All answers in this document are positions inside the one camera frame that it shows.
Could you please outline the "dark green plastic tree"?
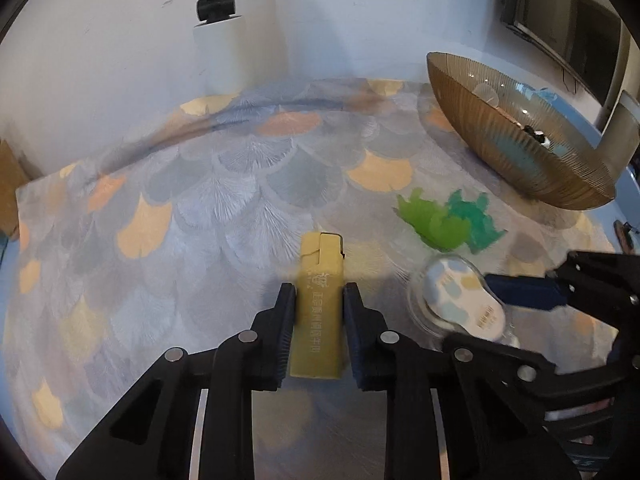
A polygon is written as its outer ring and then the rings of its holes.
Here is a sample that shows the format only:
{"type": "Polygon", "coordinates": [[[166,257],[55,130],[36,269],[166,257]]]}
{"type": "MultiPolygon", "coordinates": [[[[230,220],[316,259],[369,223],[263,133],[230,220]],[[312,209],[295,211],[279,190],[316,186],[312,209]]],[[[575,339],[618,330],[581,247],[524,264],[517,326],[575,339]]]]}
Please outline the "dark green plastic tree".
{"type": "Polygon", "coordinates": [[[447,207],[454,216],[470,222],[465,244],[472,254],[482,252],[506,235],[506,230],[496,228],[494,218],[488,214],[488,205],[487,193],[480,193],[476,200],[465,200],[462,191],[457,190],[447,200],[447,207]]]}

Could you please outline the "clear case with white tape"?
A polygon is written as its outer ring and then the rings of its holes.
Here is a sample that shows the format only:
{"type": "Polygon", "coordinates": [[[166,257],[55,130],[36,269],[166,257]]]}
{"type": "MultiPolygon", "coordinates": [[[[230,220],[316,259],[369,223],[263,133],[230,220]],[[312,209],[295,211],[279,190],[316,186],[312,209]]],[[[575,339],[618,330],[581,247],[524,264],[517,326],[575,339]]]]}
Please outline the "clear case with white tape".
{"type": "Polygon", "coordinates": [[[452,333],[518,348],[512,316],[476,266],[458,255],[427,260],[408,281],[408,309],[433,346],[452,333]]]}

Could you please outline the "light green plastic toy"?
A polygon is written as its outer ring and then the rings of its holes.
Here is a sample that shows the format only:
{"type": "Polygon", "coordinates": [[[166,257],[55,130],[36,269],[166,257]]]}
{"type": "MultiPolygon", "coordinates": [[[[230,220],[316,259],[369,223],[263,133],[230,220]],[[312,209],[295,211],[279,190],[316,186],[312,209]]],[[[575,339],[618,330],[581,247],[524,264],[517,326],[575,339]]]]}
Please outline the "light green plastic toy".
{"type": "Polygon", "coordinates": [[[471,234],[470,220],[452,214],[446,205],[424,200],[422,188],[415,188],[408,198],[398,195],[397,212],[423,243],[441,252],[458,248],[471,234]]]}

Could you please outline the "black small toy figure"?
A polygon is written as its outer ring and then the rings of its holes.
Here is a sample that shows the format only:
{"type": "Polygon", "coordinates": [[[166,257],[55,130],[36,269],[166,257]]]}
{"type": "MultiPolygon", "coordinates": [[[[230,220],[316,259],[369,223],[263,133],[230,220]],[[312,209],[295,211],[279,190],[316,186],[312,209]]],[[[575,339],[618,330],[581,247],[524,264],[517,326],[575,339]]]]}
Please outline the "black small toy figure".
{"type": "Polygon", "coordinates": [[[548,139],[548,136],[546,136],[541,130],[535,130],[531,126],[525,126],[523,131],[544,148],[548,148],[551,145],[551,141],[548,139]]]}

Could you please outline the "amber ribbed glass bowl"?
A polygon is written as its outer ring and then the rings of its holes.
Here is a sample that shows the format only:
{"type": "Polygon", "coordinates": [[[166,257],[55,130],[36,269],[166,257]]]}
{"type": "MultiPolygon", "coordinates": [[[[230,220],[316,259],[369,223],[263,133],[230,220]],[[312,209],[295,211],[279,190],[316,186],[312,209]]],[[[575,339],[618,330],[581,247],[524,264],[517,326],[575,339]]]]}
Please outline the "amber ribbed glass bowl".
{"type": "Polygon", "coordinates": [[[523,194],[556,208],[594,209],[611,203],[615,184],[587,139],[535,90],[480,62],[445,52],[426,56],[435,99],[452,128],[487,166],[523,194]],[[474,96],[480,82],[495,88],[497,108],[474,96]],[[541,130],[544,148],[526,132],[541,130]]]}

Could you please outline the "tan cylindrical container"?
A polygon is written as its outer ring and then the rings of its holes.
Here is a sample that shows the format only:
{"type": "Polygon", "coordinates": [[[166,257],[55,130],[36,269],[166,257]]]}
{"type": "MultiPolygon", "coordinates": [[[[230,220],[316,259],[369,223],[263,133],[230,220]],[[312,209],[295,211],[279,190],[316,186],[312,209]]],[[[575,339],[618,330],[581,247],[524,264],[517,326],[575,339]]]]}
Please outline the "tan cylindrical container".
{"type": "Polygon", "coordinates": [[[596,153],[613,182],[629,166],[639,146],[639,113],[638,101],[623,90],[596,147],[596,153]]]}

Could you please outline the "patterned fan-print table mat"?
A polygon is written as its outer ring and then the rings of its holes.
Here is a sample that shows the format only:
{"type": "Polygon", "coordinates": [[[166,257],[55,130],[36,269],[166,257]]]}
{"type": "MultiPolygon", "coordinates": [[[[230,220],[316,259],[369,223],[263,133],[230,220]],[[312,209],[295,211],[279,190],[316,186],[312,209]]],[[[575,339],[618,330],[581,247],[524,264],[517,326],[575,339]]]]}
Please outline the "patterned fan-print table mat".
{"type": "Polygon", "coordinates": [[[162,128],[18,191],[6,272],[2,408],[43,477],[168,348],[245,330],[295,278],[302,236],[341,235],[345,275],[393,330],[427,342],[409,283],[432,258],[398,216],[420,191],[484,204],[485,272],[540,275],[610,252],[620,207],[528,200],[463,144],[427,84],[294,81],[179,107],[162,128]]]}

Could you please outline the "brown cardboard pen holder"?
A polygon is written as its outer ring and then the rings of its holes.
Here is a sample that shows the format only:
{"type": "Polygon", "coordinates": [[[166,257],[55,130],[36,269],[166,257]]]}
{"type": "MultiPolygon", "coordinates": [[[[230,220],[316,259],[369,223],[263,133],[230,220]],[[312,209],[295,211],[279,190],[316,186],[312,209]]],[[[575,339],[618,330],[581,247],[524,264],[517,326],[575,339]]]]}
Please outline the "brown cardboard pen holder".
{"type": "Polygon", "coordinates": [[[0,146],[0,228],[10,240],[18,237],[16,190],[30,181],[5,140],[0,146]]]}

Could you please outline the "white lamp pole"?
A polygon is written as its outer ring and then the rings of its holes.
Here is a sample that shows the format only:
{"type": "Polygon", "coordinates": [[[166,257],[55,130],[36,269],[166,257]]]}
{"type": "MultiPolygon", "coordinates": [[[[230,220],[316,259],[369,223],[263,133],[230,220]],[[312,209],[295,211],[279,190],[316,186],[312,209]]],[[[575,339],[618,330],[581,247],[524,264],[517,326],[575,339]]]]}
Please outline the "white lamp pole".
{"type": "Polygon", "coordinates": [[[250,85],[253,66],[244,18],[235,0],[196,0],[193,37],[211,94],[238,93],[250,85]]]}

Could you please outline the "wall-mounted black television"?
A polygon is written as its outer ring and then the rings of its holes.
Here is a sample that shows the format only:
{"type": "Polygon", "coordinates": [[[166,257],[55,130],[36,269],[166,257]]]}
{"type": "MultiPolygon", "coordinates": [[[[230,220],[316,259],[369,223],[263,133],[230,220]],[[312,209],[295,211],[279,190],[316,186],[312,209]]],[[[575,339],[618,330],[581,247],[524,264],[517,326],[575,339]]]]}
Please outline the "wall-mounted black television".
{"type": "Polygon", "coordinates": [[[602,105],[620,90],[630,36],[608,0],[501,0],[501,21],[602,105]]]}

